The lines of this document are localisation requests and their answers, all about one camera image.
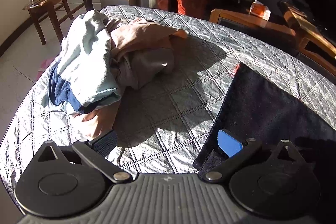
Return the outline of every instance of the red plant pot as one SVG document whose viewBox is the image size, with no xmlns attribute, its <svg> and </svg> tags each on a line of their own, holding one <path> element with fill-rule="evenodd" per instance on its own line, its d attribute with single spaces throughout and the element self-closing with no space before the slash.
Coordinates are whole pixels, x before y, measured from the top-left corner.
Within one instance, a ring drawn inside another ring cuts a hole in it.
<svg viewBox="0 0 336 224">
<path fill-rule="evenodd" d="M 203 18 L 209 0 L 177 0 L 178 13 Z"/>
</svg>

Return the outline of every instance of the gray quilted bedspread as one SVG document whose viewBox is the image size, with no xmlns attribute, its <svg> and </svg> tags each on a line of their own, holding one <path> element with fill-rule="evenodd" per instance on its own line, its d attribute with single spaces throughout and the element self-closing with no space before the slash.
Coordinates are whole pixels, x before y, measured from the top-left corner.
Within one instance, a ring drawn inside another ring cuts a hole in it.
<svg viewBox="0 0 336 224">
<path fill-rule="evenodd" d="M 172 74 L 157 76 L 138 91 L 129 89 L 122 98 L 114 126 L 118 147 L 108 160 L 133 175 L 196 172 L 192 163 L 240 62 L 299 98 L 335 128 L 336 86 L 275 47 L 208 21 L 162 10 L 111 6 L 102 12 L 125 24 L 144 17 L 190 35 L 185 50 L 176 55 Z M 47 83 L 44 73 L 23 100 L 0 146 L 0 175 L 12 196 L 42 142 L 51 139 L 70 145 L 83 138 L 65 113 L 48 112 L 40 105 Z"/>
</svg>

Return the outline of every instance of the pile of clothes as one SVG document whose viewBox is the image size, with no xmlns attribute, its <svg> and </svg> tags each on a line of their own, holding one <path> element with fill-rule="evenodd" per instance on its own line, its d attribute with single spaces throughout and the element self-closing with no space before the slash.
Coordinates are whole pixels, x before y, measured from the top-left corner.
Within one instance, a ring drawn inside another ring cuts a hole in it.
<svg viewBox="0 0 336 224">
<path fill-rule="evenodd" d="M 76 18 L 42 100 L 47 110 L 69 114 L 91 138 L 111 130 L 126 87 L 140 89 L 157 73 L 173 70 L 171 37 L 187 37 L 182 29 L 144 18 L 118 25 L 95 10 Z"/>
</svg>

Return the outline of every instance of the pink cloth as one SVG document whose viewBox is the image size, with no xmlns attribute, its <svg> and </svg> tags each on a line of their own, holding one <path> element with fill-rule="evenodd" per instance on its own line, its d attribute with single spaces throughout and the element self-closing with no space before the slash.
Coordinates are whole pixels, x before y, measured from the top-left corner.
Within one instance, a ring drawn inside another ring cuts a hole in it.
<svg viewBox="0 0 336 224">
<path fill-rule="evenodd" d="M 171 48 L 170 35 L 187 38 L 182 29 L 148 22 L 144 18 L 135 18 L 127 25 L 113 30 L 111 33 L 111 58 L 118 63 L 128 52 L 136 50 Z"/>
<path fill-rule="evenodd" d="M 37 76 L 35 78 L 35 81 L 37 81 L 38 79 L 40 79 L 40 77 L 42 76 L 42 74 L 45 72 L 45 70 L 47 69 L 47 67 L 50 66 L 50 64 L 54 61 L 55 58 L 50 58 L 50 59 L 46 59 L 44 60 L 41 65 L 40 68 L 37 71 Z"/>
</svg>

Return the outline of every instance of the tiled floor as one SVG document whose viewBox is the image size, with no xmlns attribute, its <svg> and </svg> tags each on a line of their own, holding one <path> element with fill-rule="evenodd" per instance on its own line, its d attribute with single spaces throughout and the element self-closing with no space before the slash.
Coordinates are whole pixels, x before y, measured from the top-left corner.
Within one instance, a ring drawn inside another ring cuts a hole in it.
<svg viewBox="0 0 336 224">
<path fill-rule="evenodd" d="M 74 14 L 85 13 L 79 10 Z M 58 11 L 61 18 L 65 11 Z M 68 34 L 72 21 L 61 24 L 63 35 Z M 30 26 L 0 57 L 0 140 L 2 140 L 17 108 L 35 83 L 38 68 L 45 59 L 54 58 L 60 53 L 60 44 L 49 18 L 41 23 L 46 45 L 42 45 L 35 27 Z M 0 185 L 0 222 L 16 223 L 20 212 Z"/>
</svg>

